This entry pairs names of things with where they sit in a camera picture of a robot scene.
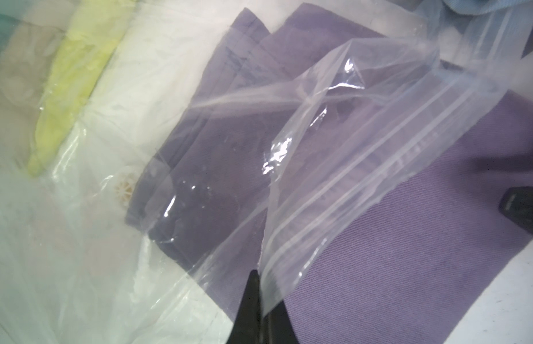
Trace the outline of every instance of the plastic wrap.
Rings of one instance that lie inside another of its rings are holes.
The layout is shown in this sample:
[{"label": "plastic wrap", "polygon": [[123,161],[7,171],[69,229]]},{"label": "plastic wrap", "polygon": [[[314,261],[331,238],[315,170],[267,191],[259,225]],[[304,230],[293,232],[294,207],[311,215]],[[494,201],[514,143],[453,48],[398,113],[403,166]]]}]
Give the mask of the plastic wrap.
[{"label": "plastic wrap", "polygon": [[533,52],[519,62],[511,87],[513,91],[533,101]]},{"label": "plastic wrap", "polygon": [[[223,343],[249,271],[266,313],[497,104],[533,24],[533,3],[99,3],[0,4],[35,42],[9,59],[11,28],[0,45],[0,324],[16,343]],[[81,18],[90,45],[70,41]],[[33,178],[39,137],[54,144]]]}]

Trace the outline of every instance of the beige fabric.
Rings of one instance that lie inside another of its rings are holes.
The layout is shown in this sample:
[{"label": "beige fabric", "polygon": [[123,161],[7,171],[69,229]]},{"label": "beige fabric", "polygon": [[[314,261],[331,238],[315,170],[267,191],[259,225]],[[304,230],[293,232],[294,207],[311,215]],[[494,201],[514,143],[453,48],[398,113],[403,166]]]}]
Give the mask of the beige fabric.
[{"label": "beige fabric", "polygon": [[29,158],[43,85],[63,36],[21,22],[0,56],[0,145],[19,164]]},{"label": "beige fabric", "polygon": [[52,26],[65,31],[80,2],[81,0],[0,0],[0,14],[36,26]]}]

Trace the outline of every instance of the fabric swatch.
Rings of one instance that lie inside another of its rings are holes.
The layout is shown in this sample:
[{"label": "fabric swatch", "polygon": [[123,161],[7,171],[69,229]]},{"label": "fabric swatch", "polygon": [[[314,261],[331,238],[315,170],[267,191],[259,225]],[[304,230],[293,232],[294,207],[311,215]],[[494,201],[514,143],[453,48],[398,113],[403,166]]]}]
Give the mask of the fabric swatch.
[{"label": "fabric swatch", "polygon": [[[228,86],[241,70],[250,51],[269,34],[264,24],[250,10],[243,10],[213,52],[193,101],[227,92]],[[192,108],[182,115],[180,123],[140,177],[127,213],[128,224],[141,226],[140,221],[145,217],[147,202],[169,174],[170,169],[176,166],[186,150],[194,143],[197,134],[208,121],[208,115],[205,110]]]},{"label": "fabric swatch", "polygon": [[509,92],[356,219],[286,299],[303,344],[443,343],[531,236],[499,214],[533,186],[533,103]]},{"label": "fabric swatch", "polygon": [[58,48],[28,162],[39,175],[56,156],[125,34],[136,0],[83,0]]},{"label": "fabric swatch", "polygon": [[[232,67],[239,73],[224,88],[235,91],[293,80],[348,40],[379,36],[332,12],[303,4],[242,63]],[[230,66],[233,61],[220,65]],[[210,64],[218,62],[212,59]],[[204,73],[206,81],[215,77]],[[161,250],[187,271],[193,269],[268,196],[270,176],[262,171],[264,155],[294,110],[265,109],[223,117],[218,114],[229,108],[213,108],[198,125],[187,121],[185,115],[160,150],[160,157],[149,164],[147,170],[153,173],[145,172],[140,178],[128,223],[149,230]],[[155,177],[166,169],[170,171],[166,178]],[[235,315],[245,279],[259,258],[263,217],[258,216],[249,226],[256,227],[250,231],[256,235],[246,241],[242,259],[218,274],[223,282],[215,277],[208,281],[212,287],[206,291],[229,316]]]},{"label": "fabric swatch", "polygon": [[30,155],[43,85],[64,32],[22,21],[11,24],[14,30],[0,51],[0,143],[22,166]]}]

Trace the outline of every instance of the purple cloth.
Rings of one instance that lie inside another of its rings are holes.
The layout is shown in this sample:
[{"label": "purple cloth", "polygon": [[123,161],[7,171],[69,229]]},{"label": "purple cloth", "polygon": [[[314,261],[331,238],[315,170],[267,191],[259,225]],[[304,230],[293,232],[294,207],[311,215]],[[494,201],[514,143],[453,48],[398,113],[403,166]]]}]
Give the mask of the purple cloth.
[{"label": "purple cloth", "polygon": [[443,343],[530,241],[497,206],[532,169],[533,103],[509,92],[326,248],[286,298],[300,342]]},{"label": "purple cloth", "polygon": [[[224,35],[205,67],[192,101],[220,96],[241,71],[249,52],[270,32],[250,10],[244,9]],[[148,163],[139,179],[129,205],[126,222],[141,230],[145,207],[160,183],[176,166],[207,123],[209,113],[189,108],[166,142]]]},{"label": "purple cloth", "polygon": [[[299,7],[280,30],[268,36],[257,21],[249,11],[238,17],[233,28],[253,27],[253,34],[247,35],[247,29],[229,31],[193,101],[291,81],[348,40],[379,37],[309,4]],[[406,69],[421,75],[423,67],[407,65]],[[364,75],[375,80],[376,73]],[[211,84],[213,90],[205,88]],[[327,104],[329,114],[321,121],[321,130],[336,141],[340,127],[353,129],[341,123],[366,105],[375,107],[366,98]],[[506,161],[505,156],[528,152],[526,147],[533,144],[533,125],[522,132],[522,122],[516,120],[519,115],[512,112],[510,118],[510,109],[525,116],[533,113],[525,100],[508,94],[445,155],[387,195],[327,248],[287,300],[303,344],[444,341],[478,294],[528,240],[523,231],[501,218],[497,202],[506,187],[521,182],[521,176],[533,184],[527,178],[533,175],[503,167],[500,172],[481,171],[487,164],[500,164],[493,158],[503,156]],[[223,105],[187,110],[139,180],[127,222],[149,230],[160,249],[190,273],[230,237],[230,246],[212,263],[218,266],[198,282],[234,317],[249,270],[256,268],[259,258],[264,212],[240,231],[242,235],[234,236],[233,230],[268,194],[270,177],[262,170],[265,155],[294,109],[219,115],[229,110]],[[495,114],[501,118],[487,122]],[[486,126],[483,123],[493,127],[480,130],[479,142],[463,146],[479,126]],[[305,137],[299,149],[307,145],[319,143]],[[306,167],[299,159],[289,165],[288,174],[298,175]],[[286,183],[293,187],[290,180]]]},{"label": "purple cloth", "polygon": [[[230,78],[224,78],[224,87],[219,89],[235,91],[291,81],[350,39],[379,36],[332,12],[303,4],[279,30],[252,48],[248,56],[241,55],[235,67],[232,53],[225,52],[232,47],[226,39],[221,42],[216,51],[224,53],[213,56],[204,80],[215,79],[218,71],[224,71],[220,66],[228,65],[231,71],[237,70],[237,75],[231,83]],[[136,187],[127,216],[128,223],[149,230],[150,238],[186,271],[201,265],[242,219],[266,199],[270,176],[263,174],[265,156],[274,137],[295,112],[295,108],[265,109],[226,117],[217,115],[226,109],[199,109],[187,110],[183,122],[161,148],[160,158],[150,162]],[[187,123],[196,116],[205,120],[198,120],[200,125],[192,124],[187,129]],[[238,257],[217,257],[224,262],[223,266],[216,268],[215,276],[210,274],[206,282],[200,281],[207,283],[208,294],[232,317],[249,271],[257,267],[263,215],[242,231],[249,232],[242,247],[228,250],[229,253],[240,250]]]}]

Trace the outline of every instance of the light blue fabric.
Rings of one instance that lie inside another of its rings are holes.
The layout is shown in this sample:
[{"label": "light blue fabric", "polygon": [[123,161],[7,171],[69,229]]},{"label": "light blue fabric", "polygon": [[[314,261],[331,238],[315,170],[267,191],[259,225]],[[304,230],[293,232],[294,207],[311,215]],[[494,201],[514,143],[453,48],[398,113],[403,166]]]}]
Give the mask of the light blue fabric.
[{"label": "light blue fabric", "polygon": [[444,0],[444,3],[456,13],[479,15],[530,1],[531,0]]}]

